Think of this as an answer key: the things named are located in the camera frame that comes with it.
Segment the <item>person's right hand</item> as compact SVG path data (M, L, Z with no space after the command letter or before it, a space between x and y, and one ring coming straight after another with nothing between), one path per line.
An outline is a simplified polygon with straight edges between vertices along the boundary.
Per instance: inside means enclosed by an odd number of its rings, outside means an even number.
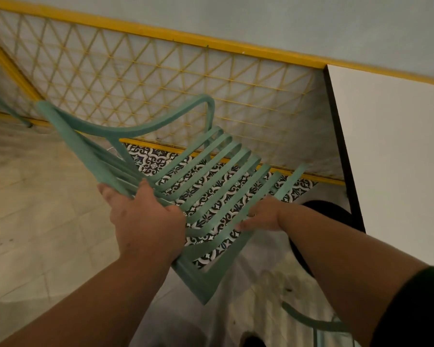
M292 204L285 203L273 196L266 196L250 208L247 218L258 217L261 225L260 230L285 231L283 223L291 211Z

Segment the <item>person's left hand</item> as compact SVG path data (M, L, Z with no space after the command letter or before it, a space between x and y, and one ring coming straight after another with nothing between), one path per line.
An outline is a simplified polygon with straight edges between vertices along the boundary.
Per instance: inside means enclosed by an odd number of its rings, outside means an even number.
M140 184L134 198L106 184L97 189L110 206L120 257L153 267L170 267L185 245L185 215L176 205L140 205Z

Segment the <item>green slatted plastic chair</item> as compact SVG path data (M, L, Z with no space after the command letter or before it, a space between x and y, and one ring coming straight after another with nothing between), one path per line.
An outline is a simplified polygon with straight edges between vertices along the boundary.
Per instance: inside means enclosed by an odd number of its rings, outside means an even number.
M203 132L155 174L142 172L121 139L157 132L202 104L207 105ZM236 224L267 194L282 200L307 169L301 163L283 181L280 172L271 172L261 157L213 125L215 101L206 94L152 122L127 128L84 121L47 101L38 101L36 108L99 183L134 197L146 180L159 203L179 206L187 225L195 227L186 229L189 243L172 268L202 304L213 297L252 236L235 237Z

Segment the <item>person's left forearm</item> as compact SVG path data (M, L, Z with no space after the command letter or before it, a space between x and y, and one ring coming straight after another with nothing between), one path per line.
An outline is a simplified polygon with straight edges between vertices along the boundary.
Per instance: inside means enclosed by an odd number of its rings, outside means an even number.
M122 254L0 347L126 347L177 254Z

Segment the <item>person's right forearm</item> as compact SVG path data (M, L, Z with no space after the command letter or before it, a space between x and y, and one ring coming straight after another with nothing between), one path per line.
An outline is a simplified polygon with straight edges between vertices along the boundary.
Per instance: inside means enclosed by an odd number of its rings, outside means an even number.
M292 215L283 225L293 228ZM369 346L389 304L428 264L356 229L333 230L315 278L362 346Z

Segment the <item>black round table base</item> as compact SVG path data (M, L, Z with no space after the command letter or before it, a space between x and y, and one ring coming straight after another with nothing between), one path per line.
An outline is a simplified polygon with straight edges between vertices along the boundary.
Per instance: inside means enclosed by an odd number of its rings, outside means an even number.
M315 278L321 250L326 250L333 230L355 229L353 216L341 206L323 200L292 204L293 228L287 228L289 245L304 271Z

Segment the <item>yellow lattice railing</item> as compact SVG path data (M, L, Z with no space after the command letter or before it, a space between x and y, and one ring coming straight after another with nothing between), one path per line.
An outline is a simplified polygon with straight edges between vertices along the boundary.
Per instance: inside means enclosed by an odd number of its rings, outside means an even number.
M342 184L323 69L328 64L434 84L434 78L273 50L133 22L0 0L0 66L24 99L85 120L130 127L197 94L217 124L282 170Z

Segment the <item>person's black shoe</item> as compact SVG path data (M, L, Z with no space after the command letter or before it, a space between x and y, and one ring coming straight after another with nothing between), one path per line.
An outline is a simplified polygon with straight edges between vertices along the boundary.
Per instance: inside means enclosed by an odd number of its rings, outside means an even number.
M266 344L256 333L247 331L242 334L238 347L266 347Z

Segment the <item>white table with black edge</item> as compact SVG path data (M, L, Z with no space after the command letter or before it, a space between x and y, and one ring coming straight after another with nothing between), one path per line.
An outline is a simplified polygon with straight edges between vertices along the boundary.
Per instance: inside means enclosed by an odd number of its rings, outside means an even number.
M434 84L333 65L324 78L356 222L434 266Z

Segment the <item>black sleeve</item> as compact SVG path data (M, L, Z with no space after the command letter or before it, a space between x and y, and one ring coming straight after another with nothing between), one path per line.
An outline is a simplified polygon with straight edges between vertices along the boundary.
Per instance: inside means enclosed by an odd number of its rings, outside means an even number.
M434 347L434 267L420 271L400 289L370 347Z

